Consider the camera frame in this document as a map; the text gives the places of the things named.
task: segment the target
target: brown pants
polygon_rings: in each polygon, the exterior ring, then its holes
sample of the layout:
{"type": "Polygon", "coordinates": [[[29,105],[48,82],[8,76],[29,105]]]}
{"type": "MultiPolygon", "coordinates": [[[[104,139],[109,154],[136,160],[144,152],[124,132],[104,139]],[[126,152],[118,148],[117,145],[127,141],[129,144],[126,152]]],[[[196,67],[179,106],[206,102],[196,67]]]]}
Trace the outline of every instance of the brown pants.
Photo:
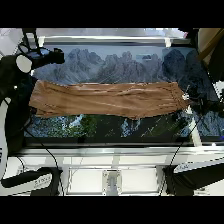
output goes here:
{"type": "Polygon", "coordinates": [[[176,82],[61,86],[38,80],[29,105],[41,117],[110,114],[138,119],[186,109],[189,101],[183,94],[176,82]]]}

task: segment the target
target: glass tabletop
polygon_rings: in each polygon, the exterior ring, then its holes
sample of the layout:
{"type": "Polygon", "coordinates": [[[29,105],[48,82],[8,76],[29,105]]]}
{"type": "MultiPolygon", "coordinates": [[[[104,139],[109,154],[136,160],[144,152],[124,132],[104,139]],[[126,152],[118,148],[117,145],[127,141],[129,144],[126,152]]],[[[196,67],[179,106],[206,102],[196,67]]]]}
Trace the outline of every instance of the glass tabletop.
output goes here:
{"type": "MultiPolygon", "coordinates": [[[[58,84],[76,83],[155,83],[178,82],[190,97],[203,96],[211,102],[218,97],[197,51],[191,47],[44,45],[65,53],[65,63],[50,64],[34,71],[33,76],[58,84]]],[[[176,111],[167,115],[131,120],[113,115],[71,115],[54,118],[33,116],[29,131],[36,137],[64,142],[150,143],[169,145],[186,139],[192,119],[199,119],[197,104],[193,113],[176,111]]],[[[202,141],[220,140],[224,119],[209,110],[197,125],[202,141]]]]}

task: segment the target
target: white panel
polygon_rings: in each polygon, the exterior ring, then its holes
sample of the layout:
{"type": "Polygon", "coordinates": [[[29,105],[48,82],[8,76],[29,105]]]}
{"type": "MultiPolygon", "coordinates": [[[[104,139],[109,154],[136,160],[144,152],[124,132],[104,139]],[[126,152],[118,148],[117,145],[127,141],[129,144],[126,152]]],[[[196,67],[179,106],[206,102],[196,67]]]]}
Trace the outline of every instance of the white panel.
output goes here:
{"type": "Polygon", "coordinates": [[[69,193],[102,192],[101,170],[77,170],[72,177],[69,193]]]}
{"type": "Polygon", "coordinates": [[[122,170],[122,193],[157,191],[156,169],[122,170]]]}

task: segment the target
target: folded brown garment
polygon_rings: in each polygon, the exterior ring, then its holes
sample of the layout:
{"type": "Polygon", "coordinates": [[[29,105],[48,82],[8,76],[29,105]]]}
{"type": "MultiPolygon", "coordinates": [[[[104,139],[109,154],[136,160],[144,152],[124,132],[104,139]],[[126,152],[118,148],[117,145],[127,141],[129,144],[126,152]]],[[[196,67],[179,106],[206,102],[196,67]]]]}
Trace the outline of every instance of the folded brown garment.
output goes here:
{"type": "Polygon", "coordinates": [[[38,80],[29,105],[41,117],[107,114],[138,119],[186,109],[189,101],[183,94],[176,82],[62,86],[38,80]]]}

